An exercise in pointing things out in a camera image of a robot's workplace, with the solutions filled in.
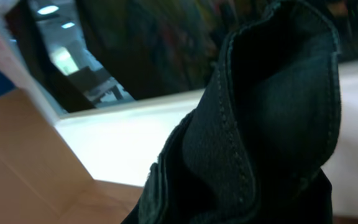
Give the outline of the black cloth shorts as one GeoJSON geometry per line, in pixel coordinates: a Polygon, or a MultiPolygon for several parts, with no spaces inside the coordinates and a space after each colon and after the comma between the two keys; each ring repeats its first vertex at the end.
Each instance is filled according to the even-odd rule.
{"type": "Polygon", "coordinates": [[[228,33],[125,222],[332,223],[339,53],[322,1],[272,1],[228,33]]]}

